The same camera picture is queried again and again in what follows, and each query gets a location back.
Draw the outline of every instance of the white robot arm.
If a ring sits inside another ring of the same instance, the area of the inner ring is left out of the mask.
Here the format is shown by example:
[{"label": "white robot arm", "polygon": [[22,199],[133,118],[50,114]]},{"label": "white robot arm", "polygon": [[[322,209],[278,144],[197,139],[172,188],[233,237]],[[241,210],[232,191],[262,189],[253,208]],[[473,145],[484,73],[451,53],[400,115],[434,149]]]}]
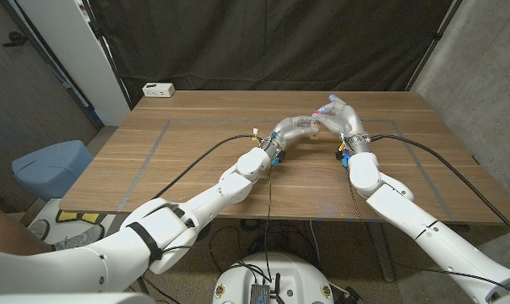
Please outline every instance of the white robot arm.
[{"label": "white robot arm", "polygon": [[[331,95],[331,103],[313,114],[328,129],[340,133],[351,147],[350,181],[369,206],[383,219],[405,232],[446,271],[471,274],[510,287],[510,269],[494,262],[463,237],[413,203],[413,193],[401,182],[378,170],[367,133],[351,106]],[[475,303],[492,303],[509,290],[473,277],[450,274]]]},{"label": "white robot arm", "polygon": [[288,141],[318,132],[310,121],[284,119],[261,148],[242,155],[210,189],[184,204],[153,199],[133,211],[119,232],[98,242],[34,256],[0,252],[0,294],[122,291],[148,268],[163,273],[221,210],[246,198],[258,173],[277,160]]}]

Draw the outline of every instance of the black curtain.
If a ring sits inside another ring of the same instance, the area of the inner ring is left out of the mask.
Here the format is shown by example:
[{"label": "black curtain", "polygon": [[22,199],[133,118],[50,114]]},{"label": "black curtain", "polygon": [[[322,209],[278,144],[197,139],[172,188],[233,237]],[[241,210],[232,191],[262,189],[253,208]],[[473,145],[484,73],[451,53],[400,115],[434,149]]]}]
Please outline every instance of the black curtain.
[{"label": "black curtain", "polygon": [[404,90],[452,0],[90,0],[134,103],[177,90]]}]

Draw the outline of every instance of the black strap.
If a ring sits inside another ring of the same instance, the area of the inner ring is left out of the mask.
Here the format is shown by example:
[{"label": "black strap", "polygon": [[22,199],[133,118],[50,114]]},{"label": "black strap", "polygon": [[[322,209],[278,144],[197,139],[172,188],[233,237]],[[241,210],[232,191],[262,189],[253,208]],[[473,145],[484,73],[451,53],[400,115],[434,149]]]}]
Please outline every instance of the black strap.
[{"label": "black strap", "polygon": [[155,242],[154,238],[146,231],[146,229],[144,229],[142,225],[140,225],[138,222],[133,222],[127,225],[127,227],[137,232],[138,236],[143,239],[144,243],[150,250],[148,266],[150,266],[156,260],[161,260],[161,257],[163,256],[161,249],[157,247],[157,243]]}]

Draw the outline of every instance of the wooden table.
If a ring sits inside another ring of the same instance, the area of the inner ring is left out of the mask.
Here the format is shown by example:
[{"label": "wooden table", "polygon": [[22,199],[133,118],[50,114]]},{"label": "wooden table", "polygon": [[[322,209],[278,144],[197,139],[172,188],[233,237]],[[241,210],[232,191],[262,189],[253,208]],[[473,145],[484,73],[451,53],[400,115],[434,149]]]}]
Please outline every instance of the wooden table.
[{"label": "wooden table", "polygon": [[[510,219],[510,201],[429,104],[412,92],[177,91],[143,98],[60,203],[74,212],[129,213],[150,200],[203,152],[237,134],[268,136],[284,117],[310,115],[336,94],[351,104],[371,135],[391,133],[431,147],[454,164]],[[334,157],[336,134],[287,147],[271,171],[271,217],[358,221],[345,170]],[[223,144],[163,195],[185,202],[213,186],[221,173],[256,145],[249,138]],[[500,220],[443,164],[423,150],[392,139],[371,144],[380,170],[406,184],[415,202],[439,220],[500,224]],[[221,217],[264,218],[269,172],[249,197]],[[381,220],[354,194],[363,220]]]}]

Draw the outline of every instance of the white power outlet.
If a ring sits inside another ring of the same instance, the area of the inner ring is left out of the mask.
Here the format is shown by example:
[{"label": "white power outlet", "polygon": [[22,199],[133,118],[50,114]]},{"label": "white power outlet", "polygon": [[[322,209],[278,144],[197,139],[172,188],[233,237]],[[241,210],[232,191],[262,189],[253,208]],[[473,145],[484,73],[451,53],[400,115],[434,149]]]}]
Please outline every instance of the white power outlet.
[{"label": "white power outlet", "polygon": [[173,84],[147,83],[143,87],[146,97],[171,97],[174,93]]}]

